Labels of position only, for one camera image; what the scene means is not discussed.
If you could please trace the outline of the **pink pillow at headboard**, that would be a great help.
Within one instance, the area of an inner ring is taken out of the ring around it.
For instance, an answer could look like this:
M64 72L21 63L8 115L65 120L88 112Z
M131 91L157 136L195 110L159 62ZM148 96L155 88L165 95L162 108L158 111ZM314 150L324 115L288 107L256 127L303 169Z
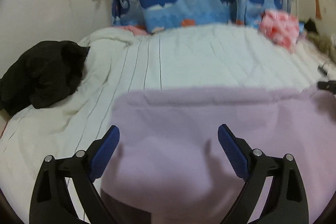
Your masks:
M120 26L121 29L131 32L134 36L148 35L147 31L136 26Z

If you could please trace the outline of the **white striped duvet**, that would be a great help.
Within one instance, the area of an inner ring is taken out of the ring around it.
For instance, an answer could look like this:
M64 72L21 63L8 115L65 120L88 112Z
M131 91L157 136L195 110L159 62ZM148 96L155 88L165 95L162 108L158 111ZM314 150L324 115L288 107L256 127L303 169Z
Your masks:
M47 155L70 157L113 125L112 107L136 91L190 88L316 88L319 64L333 63L310 41L294 52L246 27L209 25L134 36L105 28L84 38L89 47L84 79L68 98L46 109L27 107L1 137L1 189L27 223L38 171Z

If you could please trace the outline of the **pink checkered plastic bag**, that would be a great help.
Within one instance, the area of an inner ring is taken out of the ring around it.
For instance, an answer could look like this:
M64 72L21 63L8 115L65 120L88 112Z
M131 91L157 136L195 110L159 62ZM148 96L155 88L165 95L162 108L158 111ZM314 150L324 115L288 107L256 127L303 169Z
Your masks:
M276 45L293 52L299 38L299 21L282 10L267 9L262 15L259 31Z

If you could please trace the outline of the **small black garment by wardrobe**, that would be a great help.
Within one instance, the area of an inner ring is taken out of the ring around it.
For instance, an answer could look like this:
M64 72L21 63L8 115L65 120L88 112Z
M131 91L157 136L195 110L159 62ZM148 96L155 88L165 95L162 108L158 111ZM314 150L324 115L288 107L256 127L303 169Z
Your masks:
M305 22L304 29L307 32L313 32L315 34L318 34L318 31L317 31L317 28L316 28L316 25L315 25L315 21L311 18L307 22Z

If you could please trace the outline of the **olive khaki garment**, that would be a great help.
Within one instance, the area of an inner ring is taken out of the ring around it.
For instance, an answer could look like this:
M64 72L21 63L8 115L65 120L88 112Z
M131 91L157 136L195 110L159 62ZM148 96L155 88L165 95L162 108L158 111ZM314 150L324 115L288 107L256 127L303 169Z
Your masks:
M316 34L315 32L308 32L306 38L310 40L320 52L327 55L333 63L336 62L335 44L330 37Z

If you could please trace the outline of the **lilac and purple jacket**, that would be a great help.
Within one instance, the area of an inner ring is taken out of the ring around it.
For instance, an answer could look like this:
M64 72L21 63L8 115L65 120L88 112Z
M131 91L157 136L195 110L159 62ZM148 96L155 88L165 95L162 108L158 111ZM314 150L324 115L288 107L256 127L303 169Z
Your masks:
M335 96L314 87L129 92L111 122L120 143L101 189L154 223L218 223L228 212L244 182L218 141L223 124L266 155L294 156L311 222L335 192Z

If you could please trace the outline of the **black garment on bed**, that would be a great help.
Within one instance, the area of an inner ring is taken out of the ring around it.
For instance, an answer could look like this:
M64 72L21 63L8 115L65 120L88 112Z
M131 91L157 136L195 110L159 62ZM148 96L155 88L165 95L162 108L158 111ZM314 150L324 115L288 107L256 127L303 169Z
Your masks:
M13 116L28 106L49 107L74 94L89 47L42 41L25 51L1 78L1 110Z

